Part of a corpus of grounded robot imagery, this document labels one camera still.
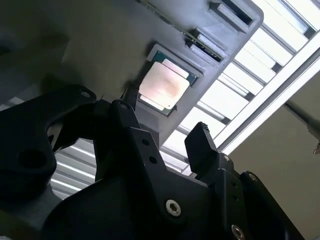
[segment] white wall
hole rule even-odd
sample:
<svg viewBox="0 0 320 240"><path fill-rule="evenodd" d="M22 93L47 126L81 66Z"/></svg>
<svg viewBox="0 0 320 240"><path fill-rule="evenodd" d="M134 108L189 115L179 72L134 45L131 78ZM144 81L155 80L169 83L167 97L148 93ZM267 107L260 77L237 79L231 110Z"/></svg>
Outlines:
<svg viewBox="0 0 320 240"><path fill-rule="evenodd" d="M320 74L291 100L320 120ZM306 240L320 236L318 141L281 107L230 156L236 170L257 174Z"/></svg>

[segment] screw hole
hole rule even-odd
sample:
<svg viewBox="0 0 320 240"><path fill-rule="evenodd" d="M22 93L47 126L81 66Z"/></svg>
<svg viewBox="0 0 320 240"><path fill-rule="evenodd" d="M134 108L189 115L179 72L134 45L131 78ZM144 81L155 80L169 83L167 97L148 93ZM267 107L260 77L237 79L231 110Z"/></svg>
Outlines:
<svg viewBox="0 0 320 240"><path fill-rule="evenodd" d="M91 95L89 93L87 93L86 91L82 91L81 95L86 97L86 98L90 98L91 97Z"/></svg>
<svg viewBox="0 0 320 240"><path fill-rule="evenodd" d="M153 157L153 156L150 156L150 157L149 157L149 161L150 161L151 163L153 163L153 164L157 164L157 163L158 163L157 159L156 159L155 157Z"/></svg>
<svg viewBox="0 0 320 240"><path fill-rule="evenodd" d="M149 146L150 145L150 142L146 139L142 139L142 143L146 146Z"/></svg>
<svg viewBox="0 0 320 240"><path fill-rule="evenodd" d="M245 240L244 232L238 226L232 225L231 230L236 239Z"/></svg>
<svg viewBox="0 0 320 240"><path fill-rule="evenodd" d="M175 213L178 212L178 207L174 203L170 203L170 209Z"/></svg>
<svg viewBox="0 0 320 240"><path fill-rule="evenodd" d="M126 110L128 109L128 106L124 103L120 103L120 107Z"/></svg>
<svg viewBox="0 0 320 240"><path fill-rule="evenodd" d="M46 161L46 156L36 149L25 150L18 157L18 162L26 169L39 169L46 165Z"/></svg>

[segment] black mechanical arm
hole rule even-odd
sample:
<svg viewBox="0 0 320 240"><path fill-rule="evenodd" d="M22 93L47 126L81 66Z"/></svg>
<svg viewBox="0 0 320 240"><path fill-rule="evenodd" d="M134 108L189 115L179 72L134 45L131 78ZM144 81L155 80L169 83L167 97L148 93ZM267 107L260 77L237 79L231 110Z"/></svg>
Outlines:
<svg viewBox="0 0 320 240"><path fill-rule="evenodd" d="M72 85L0 112L0 235L12 239L303 240L262 182L238 174L199 122L185 139L196 178L168 170L134 108ZM95 183L61 200L55 153L93 140Z"/></svg>

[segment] screw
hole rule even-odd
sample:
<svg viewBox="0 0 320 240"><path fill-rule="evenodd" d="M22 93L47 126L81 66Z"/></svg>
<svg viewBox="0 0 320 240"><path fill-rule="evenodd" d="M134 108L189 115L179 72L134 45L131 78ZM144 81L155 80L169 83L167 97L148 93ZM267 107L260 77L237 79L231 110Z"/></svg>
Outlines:
<svg viewBox="0 0 320 240"><path fill-rule="evenodd" d="M230 157L228 157L227 155L223 155L223 157L225 158L225 160L226 160L227 162L230 162L230 161L231 161Z"/></svg>
<svg viewBox="0 0 320 240"><path fill-rule="evenodd" d="M249 173L249 177L250 177L253 181L257 181L256 176L253 175L252 173Z"/></svg>
<svg viewBox="0 0 320 240"><path fill-rule="evenodd" d="M128 109L128 106L124 103L120 103L120 107L122 107L123 109Z"/></svg>
<svg viewBox="0 0 320 240"><path fill-rule="evenodd" d="M238 227L237 225L232 225L231 230L236 239L245 240L245 234L240 227Z"/></svg>
<svg viewBox="0 0 320 240"><path fill-rule="evenodd" d="M181 215L181 208L179 204L174 200L167 200L165 203L165 209L171 216L179 217Z"/></svg>
<svg viewBox="0 0 320 240"><path fill-rule="evenodd" d="M86 91L82 91L81 95L86 97L86 98L90 98L91 97L91 95L89 93L87 93Z"/></svg>

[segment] ceiling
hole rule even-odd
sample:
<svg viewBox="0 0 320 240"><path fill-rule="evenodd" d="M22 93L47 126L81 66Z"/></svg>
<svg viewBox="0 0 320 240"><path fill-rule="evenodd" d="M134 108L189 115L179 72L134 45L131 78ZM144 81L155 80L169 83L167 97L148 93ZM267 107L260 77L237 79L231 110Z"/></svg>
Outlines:
<svg viewBox="0 0 320 240"><path fill-rule="evenodd" d="M320 73L291 100L320 120ZM306 240L320 236L318 141L285 107L280 107L231 158L238 172L255 173Z"/></svg>

